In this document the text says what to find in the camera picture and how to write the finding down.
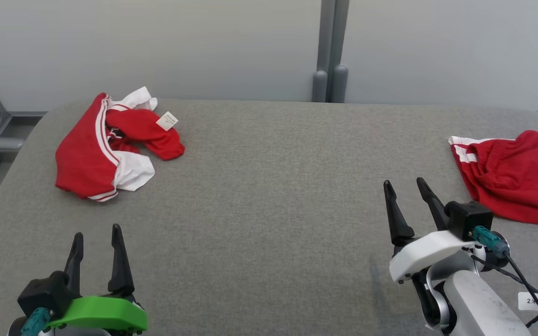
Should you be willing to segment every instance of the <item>clothing tag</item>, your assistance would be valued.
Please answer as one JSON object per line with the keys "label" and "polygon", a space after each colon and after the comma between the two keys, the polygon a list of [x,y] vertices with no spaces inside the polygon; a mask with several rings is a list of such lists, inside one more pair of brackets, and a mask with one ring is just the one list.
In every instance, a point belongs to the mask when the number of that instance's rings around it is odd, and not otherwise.
{"label": "clothing tag", "polygon": [[161,126],[161,128],[166,131],[169,131],[169,128],[172,128],[176,123],[176,117],[174,117],[169,111],[165,112],[165,114],[162,115],[156,122],[157,125]]}

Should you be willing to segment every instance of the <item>white stripe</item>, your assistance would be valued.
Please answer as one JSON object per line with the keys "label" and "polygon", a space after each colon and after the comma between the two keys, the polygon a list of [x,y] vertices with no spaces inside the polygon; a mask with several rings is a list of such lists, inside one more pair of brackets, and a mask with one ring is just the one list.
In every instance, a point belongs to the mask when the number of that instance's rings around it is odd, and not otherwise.
{"label": "white stripe", "polygon": [[454,146],[454,148],[460,162],[465,162],[465,163],[477,162],[476,155],[473,153],[466,153],[467,152],[466,148],[462,148],[460,146]]}
{"label": "white stripe", "polygon": [[120,162],[111,155],[111,147],[109,147],[109,143],[107,142],[107,135],[104,134],[105,129],[105,115],[107,112],[107,100],[109,99],[109,96],[107,98],[103,99],[101,102],[101,110],[99,111],[99,114],[97,115],[97,119],[95,121],[95,136],[97,138],[97,143],[99,145],[99,148],[103,152],[103,155],[115,166],[117,166]]}
{"label": "white stripe", "polygon": [[489,140],[515,141],[514,139],[504,139],[504,138],[491,138],[491,139],[476,140],[476,139],[471,139],[471,138],[461,138],[459,136],[450,136],[450,138],[448,139],[448,142],[450,143],[450,145],[472,145],[474,143],[482,143]]}
{"label": "white stripe", "polygon": [[108,201],[108,200],[111,200],[111,198],[114,198],[115,196],[117,196],[118,193],[116,192],[115,194],[111,195],[111,196],[107,196],[105,198],[101,198],[100,200],[95,200],[96,202],[105,202],[105,201]]}
{"label": "white stripe", "polygon": [[95,196],[88,196],[91,200],[97,200],[97,198],[103,198],[105,196],[113,195],[114,193],[117,193],[117,189],[115,189],[115,186],[113,187],[112,191],[109,191],[109,193],[103,193]]}
{"label": "white stripe", "polygon": [[125,111],[127,108],[121,106],[121,105],[111,105],[109,109],[115,109],[116,111]]}

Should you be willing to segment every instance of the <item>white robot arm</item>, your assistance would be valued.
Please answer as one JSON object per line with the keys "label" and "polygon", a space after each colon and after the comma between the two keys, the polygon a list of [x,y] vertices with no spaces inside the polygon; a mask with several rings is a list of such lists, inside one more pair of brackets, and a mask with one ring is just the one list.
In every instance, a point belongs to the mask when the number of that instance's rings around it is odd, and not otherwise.
{"label": "white robot arm", "polygon": [[[503,236],[489,231],[493,213],[477,202],[449,202],[444,207],[424,179],[418,178],[417,184],[438,228],[422,238],[415,238],[406,224],[389,181],[384,192],[394,245],[391,278],[412,282],[426,327],[449,336],[529,336],[525,324],[480,277],[480,272],[499,270],[511,259]],[[488,232],[491,248],[475,240],[475,232]]]}

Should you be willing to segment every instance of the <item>robotic arm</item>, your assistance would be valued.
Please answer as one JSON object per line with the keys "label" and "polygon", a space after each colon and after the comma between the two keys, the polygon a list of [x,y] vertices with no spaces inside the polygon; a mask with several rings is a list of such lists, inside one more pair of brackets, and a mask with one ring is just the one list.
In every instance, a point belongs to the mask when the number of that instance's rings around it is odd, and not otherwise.
{"label": "robotic arm", "polygon": [[80,294],[80,262],[84,238],[74,236],[63,272],[30,281],[18,297],[25,316],[16,319],[8,336],[131,336],[148,327],[147,313],[134,298],[134,282],[121,228],[113,224],[113,272],[108,294]]}
{"label": "robotic arm", "polygon": [[391,278],[412,282],[426,327],[446,336],[529,336],[525,324],[480,278],[480,272],[499,270],[511,259],[503,236],[489,231],[493,213],[477,202],[443,206],[423,178],[417,184],[438,229],[422,238],[406,223],[389,181],[384,193],[394,245]]}

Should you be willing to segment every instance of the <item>gray table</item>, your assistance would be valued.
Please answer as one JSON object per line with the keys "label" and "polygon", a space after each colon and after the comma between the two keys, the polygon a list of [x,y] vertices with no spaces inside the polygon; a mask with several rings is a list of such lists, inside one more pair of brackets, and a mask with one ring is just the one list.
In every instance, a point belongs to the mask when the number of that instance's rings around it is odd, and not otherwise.
{"label": "gray table", "polygon": [[[530,111],[160,100],[157,112],[180,120],[186,153],[152,157],[147,185],[98,204],[54,187],[54,152],[89,103],[45,115],[0,187],[0,335],[21,315],[26,283],[63,269],[77,231],[82,292],[104,293],[112,223],[123,228],[151,334],[433,335],[412,285],[389,277],[383,181],[424,235],[435,224],[417,176],[444,202],[469,200],[448,136],[538,130]],[[538,225],[493,226],[538,287]],[[516,308],[521,285],[484,277]]]}

